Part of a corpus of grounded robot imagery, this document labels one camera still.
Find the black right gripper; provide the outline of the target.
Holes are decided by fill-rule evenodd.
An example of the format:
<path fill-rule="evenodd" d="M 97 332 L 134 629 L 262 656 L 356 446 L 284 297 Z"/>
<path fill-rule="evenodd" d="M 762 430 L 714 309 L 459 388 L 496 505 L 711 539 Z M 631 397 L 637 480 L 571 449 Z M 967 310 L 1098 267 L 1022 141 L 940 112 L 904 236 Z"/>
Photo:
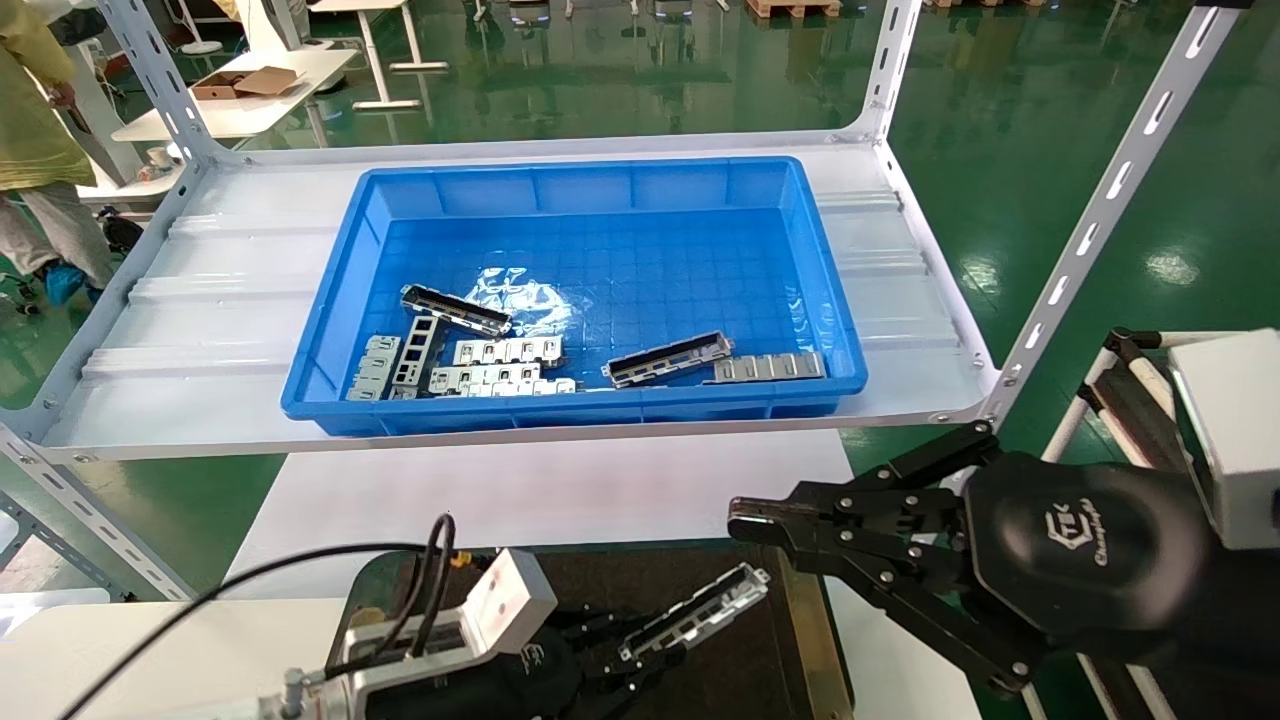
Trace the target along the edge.
<path fill-rule="evenodd" d="M 781 500 L 735 498 L 728 532 L 791 550 L 796 570 L 840 579 L 1005 696 L 1032 683 L 1051 656 L 1047 642 L 1138 664 L 1174 650 L 1216 551 L 1193 482 L 1116 462 L 1000 455 L 992 425 L 973 421 L 842 484 L 805 480 Z M 943 487 L 974 468 L 982 469 L 964 486 L 963 501 Z M 1047 642 L 1001 618 L 972 618 L 888 559 L 818 544 L 829 534 L 858 550 L 893 553 L 891 537 L 959 530 L 963 502 L 978 583 Z"/>

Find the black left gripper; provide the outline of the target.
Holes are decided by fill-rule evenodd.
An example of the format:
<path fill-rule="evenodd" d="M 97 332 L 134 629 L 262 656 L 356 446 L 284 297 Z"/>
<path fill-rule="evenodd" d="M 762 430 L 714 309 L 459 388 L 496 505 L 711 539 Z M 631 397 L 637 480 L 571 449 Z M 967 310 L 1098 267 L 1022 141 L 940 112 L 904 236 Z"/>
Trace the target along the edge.
<path fill-rule="evenodd" d="M 689 655 L 686 641 L 617 646 L 649 612 L 562 603 L 517 653 L 444 676 L 376 691 L 366 719 L 563 719 L 580 694 L 586 706 L 628 706 Z"/>

